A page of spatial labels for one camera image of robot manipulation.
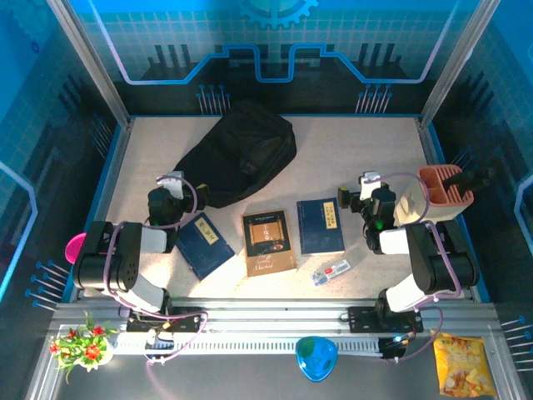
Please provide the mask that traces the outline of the yellow chips bag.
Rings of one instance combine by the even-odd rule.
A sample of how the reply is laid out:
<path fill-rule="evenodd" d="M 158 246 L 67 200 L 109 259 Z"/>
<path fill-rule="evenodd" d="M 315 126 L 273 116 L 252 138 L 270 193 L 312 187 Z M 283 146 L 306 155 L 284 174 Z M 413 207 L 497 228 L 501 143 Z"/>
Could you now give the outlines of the yellow chips bag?
<path fill-rule="evenodd" d="M 440 395 L 451 398 L 496 395 L 482 338 L 441 332 L 433 349 Z"/>

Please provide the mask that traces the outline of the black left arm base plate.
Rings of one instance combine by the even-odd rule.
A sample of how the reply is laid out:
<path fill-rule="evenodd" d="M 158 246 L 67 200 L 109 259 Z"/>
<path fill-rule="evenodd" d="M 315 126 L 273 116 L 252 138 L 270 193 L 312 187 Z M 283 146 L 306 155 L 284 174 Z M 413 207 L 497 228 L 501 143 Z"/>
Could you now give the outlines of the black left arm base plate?
<path fill-rule="evenodd" d="M 198 331 L 202 321 L 200 311 L 199 307 L 169 308 L 168 313 L 171 316 L 192 313 L 191 317 L 177 320 L 160 319 L 131 311 L 127 318 L 126 331 L 129 333 L 148 333 L 152 329 L 156 333 L 194 333 Z"/>

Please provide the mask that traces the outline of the brown book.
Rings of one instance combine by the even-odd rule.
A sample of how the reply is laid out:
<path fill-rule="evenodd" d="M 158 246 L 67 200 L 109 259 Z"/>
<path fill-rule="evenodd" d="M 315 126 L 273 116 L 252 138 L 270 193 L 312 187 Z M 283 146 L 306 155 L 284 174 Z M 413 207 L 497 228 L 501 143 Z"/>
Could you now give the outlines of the brown book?
<path fill-rule="evenodd" d="M 296 256 L 284 209 L 242 216 L 247 276 L 296 270 Z"/>

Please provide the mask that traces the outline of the pink plastic cup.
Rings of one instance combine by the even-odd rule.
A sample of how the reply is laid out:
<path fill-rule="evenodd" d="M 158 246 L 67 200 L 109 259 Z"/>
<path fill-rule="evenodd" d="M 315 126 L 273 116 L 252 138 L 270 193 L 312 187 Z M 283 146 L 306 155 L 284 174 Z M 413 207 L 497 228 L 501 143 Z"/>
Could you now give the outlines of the pink plastic cup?
<path fill-rule="evenodd" d="M 85 232 L 79 233 L 67 243 L 64 256 L 69 263 L 74 264 L 76 262 L 86 236 L 87 234 Z"/>

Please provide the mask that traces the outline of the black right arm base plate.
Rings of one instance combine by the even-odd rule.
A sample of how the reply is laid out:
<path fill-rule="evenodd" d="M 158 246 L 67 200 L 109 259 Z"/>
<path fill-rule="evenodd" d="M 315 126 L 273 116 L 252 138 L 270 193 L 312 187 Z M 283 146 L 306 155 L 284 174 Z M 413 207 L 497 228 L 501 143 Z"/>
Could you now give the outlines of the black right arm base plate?
<path fill-rule="evenodd" d="M 375 307 L 349 307 L 348 323 L 351 333 L 422 333 L 418 312 L 378 311 Z"/>

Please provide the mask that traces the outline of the blue book long yellow label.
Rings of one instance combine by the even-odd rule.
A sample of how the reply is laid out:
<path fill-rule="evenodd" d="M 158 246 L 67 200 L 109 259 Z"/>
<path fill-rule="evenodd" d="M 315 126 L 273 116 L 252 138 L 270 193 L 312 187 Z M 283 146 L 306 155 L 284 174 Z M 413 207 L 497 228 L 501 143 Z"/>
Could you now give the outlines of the blue book long yellow label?
<path fill-rule="evenodd" d="M 345 244 L 334 197 L 296 203 L 302 255 L 342 253 Z"/>

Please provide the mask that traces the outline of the aluminium frame post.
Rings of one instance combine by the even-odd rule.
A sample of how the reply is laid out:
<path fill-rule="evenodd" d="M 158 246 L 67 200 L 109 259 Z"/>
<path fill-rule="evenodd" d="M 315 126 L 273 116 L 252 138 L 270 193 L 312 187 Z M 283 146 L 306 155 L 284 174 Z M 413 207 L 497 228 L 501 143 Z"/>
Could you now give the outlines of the aluminium frame post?
<path fill-rule="evenodd" d="M 421 112 L 420 130 L 427 130 L 491 21 L 501 0 L 480 0 L 436 81 Z"/>
<path fill-rule="evenodd" d="M 130 114 L 69 1 L 46 1 L 117 123 L 122 128 L 128 128 Z"/>

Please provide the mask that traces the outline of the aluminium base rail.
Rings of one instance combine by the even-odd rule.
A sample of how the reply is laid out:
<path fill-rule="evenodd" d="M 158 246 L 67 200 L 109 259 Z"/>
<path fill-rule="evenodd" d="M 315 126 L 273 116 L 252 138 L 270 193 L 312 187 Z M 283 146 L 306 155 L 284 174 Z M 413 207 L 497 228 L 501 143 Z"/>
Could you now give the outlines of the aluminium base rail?
<path fill-rule="evenodd" d="M 391 337 L 395 330 L 370 327 L 351 330 L 360 320 L 348 315 L 349 308 L 373 309 L 373 299 L 214 299 L 178 297 L 172 300 L 180 311 L 199 309 L 207 312 L 204 331 L 216 338 L 253 336 L 260 338 L 303 337 Z M 494 306 L 473 302 L 471 298 L 444 300 L 437 309 L 426 307 L 414 320 L 423 330 L 419 338 L 441 328 L 444 333 L 466 337 L 483 337 L 502 332 Z M 107 322 L 110 328 L 123 329 L 127 323 L 126 310 L 109 297 L 82 298 L 74 303 L 56 307 L 48 331 L 74 328 L 84 321 L 84 313 L 94 320 Z"/>

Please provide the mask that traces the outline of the blue plastic bowl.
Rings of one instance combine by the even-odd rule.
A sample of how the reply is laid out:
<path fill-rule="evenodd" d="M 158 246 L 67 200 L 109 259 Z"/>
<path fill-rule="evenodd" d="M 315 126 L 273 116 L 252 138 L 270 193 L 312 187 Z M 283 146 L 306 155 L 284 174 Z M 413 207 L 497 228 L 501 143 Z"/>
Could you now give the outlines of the blue plastic bowl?
<path fill-rule="evenodd" d="M 323 337 L 303 337 L 296 343 L 296 361 L 302 373 L 312 382 L 325 380 L 336 366 L 336 344 Z"/>

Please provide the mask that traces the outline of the beige holder pink insert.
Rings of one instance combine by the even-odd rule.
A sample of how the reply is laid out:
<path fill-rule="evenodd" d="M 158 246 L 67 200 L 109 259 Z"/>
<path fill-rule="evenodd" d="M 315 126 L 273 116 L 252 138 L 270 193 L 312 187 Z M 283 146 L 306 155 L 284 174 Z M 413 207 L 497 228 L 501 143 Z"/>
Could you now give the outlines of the beige holder pink insert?
<path fill-rule="evenodd" d="M 453 164 L 421 167 L 417 175 L 429 189 L 429 208 L 423 221 L 434 223 L 454 219 L 474 202 L 471 190 L 459 189 L 462 169 Z M 418 180 L 409 184 L 395 207 L 394 217 L 399 225 L 414 223 L 426 209 L 426 190 Z"/>

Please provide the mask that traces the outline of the potted artificial flowers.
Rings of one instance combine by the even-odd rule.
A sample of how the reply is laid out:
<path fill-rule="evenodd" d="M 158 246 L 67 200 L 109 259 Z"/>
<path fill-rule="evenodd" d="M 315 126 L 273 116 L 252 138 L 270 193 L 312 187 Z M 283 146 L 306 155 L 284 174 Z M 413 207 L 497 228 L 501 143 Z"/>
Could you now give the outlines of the potted artificial flowers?
<path fill-rule="evenodd" d="M 89 373 L 109 363 L 113 356 L 111 336 L 117 330 L 108 327 L 106 322 L 96 323 L 89 312 L 84 314 L 83 325 L 70 328 L 66 335 L 52 337 L 49 343 L 48 350 L 57 360 L 58 369 L 64 371 L 66 383 L 69 383 L 69 376 L 76 367 Z"/>

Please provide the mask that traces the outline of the clear plastic stationery box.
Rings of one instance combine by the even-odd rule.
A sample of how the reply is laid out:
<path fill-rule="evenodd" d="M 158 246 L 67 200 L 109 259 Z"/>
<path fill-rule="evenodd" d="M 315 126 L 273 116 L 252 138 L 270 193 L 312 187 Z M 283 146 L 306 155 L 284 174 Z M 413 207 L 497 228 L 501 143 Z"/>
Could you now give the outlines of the clear plastic stationery box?
<path fill-rule="evenodd" d="M 329 266 L 322 267 L 312 275 L 312 281 L 315 286 L 321 286 L 329 281 L 341 276 L 351 269 L 351 265 L 347 260 L 341 260 L 340 262 L 333 263 Z"/>

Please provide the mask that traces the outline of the blue book small yellow label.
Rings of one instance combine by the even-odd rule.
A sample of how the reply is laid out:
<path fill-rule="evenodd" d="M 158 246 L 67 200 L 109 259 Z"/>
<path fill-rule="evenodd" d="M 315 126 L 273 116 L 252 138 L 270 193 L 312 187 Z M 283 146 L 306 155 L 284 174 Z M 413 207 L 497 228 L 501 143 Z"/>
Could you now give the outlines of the blue book small yellow label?
<path fill-rule="evenodd" d="M 204 212 L 180 228 L 176 247 L 200 281 L 235 256 Z"/>

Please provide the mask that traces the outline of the black object in holder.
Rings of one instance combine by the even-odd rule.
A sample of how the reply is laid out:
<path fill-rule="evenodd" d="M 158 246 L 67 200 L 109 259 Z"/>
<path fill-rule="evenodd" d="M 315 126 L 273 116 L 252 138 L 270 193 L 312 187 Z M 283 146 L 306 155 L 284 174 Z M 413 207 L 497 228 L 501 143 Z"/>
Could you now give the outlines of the black object in holder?
<path fill-rule="evenodd" d="M 493 168 L 479 168 L 471 171 L 462 171 L 442 182 L 443 188 L 447 191 L 452 186 L 456 186 L 458 193 L 463 197 L 467 192 L 475 192 L 488 187 L 495 176 Z"/>

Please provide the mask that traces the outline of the black backpack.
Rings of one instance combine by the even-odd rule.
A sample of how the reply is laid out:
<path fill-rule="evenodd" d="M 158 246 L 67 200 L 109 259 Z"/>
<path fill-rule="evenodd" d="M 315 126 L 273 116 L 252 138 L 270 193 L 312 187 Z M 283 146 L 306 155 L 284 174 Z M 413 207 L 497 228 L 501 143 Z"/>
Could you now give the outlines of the black backpack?
<path fill-rule="evenodd" d="M 224 208 L 264 188 L 295 156 L 292 124 L 259 102 L 243 100 L 175 169 L 192 186 L 208 186 L 207 206 Z"/>

